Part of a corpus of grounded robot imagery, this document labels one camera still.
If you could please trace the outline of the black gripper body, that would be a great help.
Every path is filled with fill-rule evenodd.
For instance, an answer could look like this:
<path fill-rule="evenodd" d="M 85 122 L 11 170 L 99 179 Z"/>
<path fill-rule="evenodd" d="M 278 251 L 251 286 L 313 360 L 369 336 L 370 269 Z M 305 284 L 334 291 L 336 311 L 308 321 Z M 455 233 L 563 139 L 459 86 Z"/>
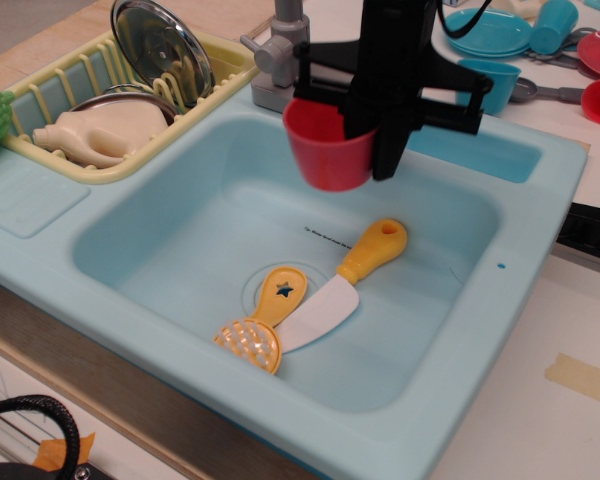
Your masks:
<path fill-rule="evenodd" d="M 420 99 L 422 127 L 477 133 L 493 83 L 434 49 L 433 26 L 444 21 L 439 1 L 364 2 L 358 39 L 295 47 L 295 97 L 340 109 L 352 93 L 376 112 Z"/>

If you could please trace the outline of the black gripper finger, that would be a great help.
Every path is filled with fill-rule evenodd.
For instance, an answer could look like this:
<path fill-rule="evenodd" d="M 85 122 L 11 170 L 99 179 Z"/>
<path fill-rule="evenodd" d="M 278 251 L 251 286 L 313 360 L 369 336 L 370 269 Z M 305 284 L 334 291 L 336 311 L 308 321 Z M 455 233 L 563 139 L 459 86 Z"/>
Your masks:
<path fill-rule="evenodd" d="M 340 106 L 344 136 L 354 139 L 375 130 L 379 125 L 377 112 L 363 100 L 348 93 Z"/>
<path fill-rule="evenodd" d="M 411 133 L 422 128 L 421 100 L 381 106 L 376 116 L 372 177 L 384 181 L 394 176 Z"/>

